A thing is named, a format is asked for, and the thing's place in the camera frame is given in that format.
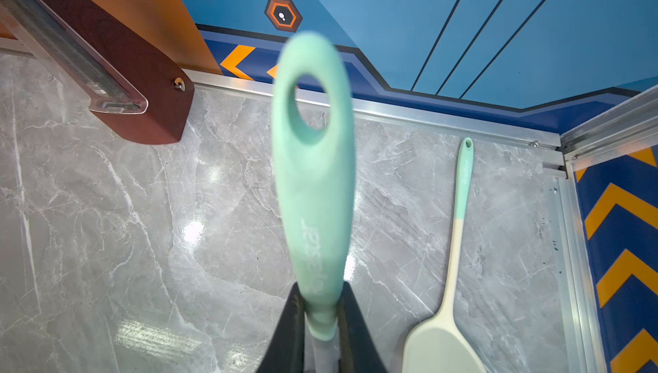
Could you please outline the grey turner mint handle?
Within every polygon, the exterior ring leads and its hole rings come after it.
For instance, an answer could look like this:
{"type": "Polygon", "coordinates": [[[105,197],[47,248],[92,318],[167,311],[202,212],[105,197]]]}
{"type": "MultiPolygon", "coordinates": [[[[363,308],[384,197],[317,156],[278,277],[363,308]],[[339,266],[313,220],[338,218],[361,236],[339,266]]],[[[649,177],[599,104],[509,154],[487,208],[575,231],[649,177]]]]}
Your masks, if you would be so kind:
{"type": "Polygon", "coordinates": [[[284,233],[313,337],[315,369],[335,372],[333,341],[351,244],[356,143],[351,87],[337,49],[303,32],[286,42],[272,93],[272,158],[284,233]],[[309,126],[296,85],[315,78],[329,104],[329,121],[309,126]]]}

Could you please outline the cream spatula mint handle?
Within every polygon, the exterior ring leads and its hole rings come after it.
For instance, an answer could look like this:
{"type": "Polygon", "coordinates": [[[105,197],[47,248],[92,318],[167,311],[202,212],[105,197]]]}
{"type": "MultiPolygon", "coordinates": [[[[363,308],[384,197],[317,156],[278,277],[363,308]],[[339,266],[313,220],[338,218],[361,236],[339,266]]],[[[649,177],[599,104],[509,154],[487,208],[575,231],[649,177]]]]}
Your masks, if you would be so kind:
{"type": "Polygon", "coordinates": [[[457,327],[454,311],[474,150],[473,140],[469,137],[459,145],[445,290],[437,313],[409,333],[404,344],[404,372],[486,371],[480,357],[457,327]]]}

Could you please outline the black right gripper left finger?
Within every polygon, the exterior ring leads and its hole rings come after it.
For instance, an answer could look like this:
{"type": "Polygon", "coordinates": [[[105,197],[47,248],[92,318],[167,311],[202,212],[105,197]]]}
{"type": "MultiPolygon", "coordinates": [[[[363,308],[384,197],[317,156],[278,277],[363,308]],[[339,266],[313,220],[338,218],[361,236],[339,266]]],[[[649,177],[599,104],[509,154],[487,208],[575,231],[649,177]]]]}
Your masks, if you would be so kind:
{"type": "Polygon", "coordinates": [[[298,284],[295,283],[257,373],[304,371],[305,323],[305,302],[298,284]]]}

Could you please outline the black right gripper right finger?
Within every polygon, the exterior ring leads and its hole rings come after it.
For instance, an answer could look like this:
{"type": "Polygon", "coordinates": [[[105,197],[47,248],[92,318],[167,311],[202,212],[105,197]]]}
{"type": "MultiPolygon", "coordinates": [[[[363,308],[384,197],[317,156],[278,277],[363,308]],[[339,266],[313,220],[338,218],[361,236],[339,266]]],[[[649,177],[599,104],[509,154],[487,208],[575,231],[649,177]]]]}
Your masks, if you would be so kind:
{"type": "Polygon", "coordinates": [[[339,371],[342,373],[387,373],[376,351],[363,314],[349,282],[345,281],[338,302],[339,371]]]}

